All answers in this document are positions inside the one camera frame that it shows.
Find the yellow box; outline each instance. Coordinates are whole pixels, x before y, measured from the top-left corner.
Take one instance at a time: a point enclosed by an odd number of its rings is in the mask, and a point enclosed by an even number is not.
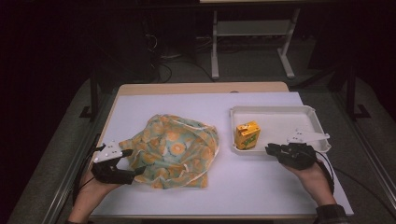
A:
[[[235,144],[238,149],[246,150],[256,146],[260,127],[256,121],[236,126]]]

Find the white tray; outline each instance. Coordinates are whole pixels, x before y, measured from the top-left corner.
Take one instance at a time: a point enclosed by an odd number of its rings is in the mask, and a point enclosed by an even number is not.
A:
[[[258,142],[254,148],[240,150],[234,143],[237,125],[255,120],[261,128]],[[308,105],[299,106],[235,106],[231,109],[231,125],[233,130],[233,149],[238,154],[266,154],[268,143],[287,145],[288,138],[296,130],[324,134],[315,109]],[[327,152],[332,146],[327,139],[307,143],[318,152]]]

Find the orange pattern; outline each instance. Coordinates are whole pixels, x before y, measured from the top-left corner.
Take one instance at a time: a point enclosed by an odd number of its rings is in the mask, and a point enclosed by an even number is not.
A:
[[[214,126],[174,115],[156,115],[131,139],[120,142],[133,149],[128,157],[132,169],[147,166],[135,181],[155,189],[205,188],[207,170],[219,150]]]

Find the sleeve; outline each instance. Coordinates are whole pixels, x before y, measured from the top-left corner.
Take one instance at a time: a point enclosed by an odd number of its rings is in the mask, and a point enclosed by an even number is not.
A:
[[[339,204],[328,204],[317,208],[320,224],[350,224],[344,207]]]

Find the hand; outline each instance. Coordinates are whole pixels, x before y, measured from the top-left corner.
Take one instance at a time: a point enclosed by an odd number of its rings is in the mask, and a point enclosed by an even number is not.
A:
[[[316,163],[314,163],[313,166],[301,171],[286,165],[283,166],[298,176],[301,183],[303,184],[303,187],[311,195],[315,202],[317,202],[318,206],[337,203],[332,196],[332,192],[330,191],[325,174]]]
[[[67,220],[77,223],[86,223],[93,209],[106,197],[113,189],[120,185],[105,184],[93,178],[91,167],[81,178],[80,185],[84,185],[78,193],[73,210]]]

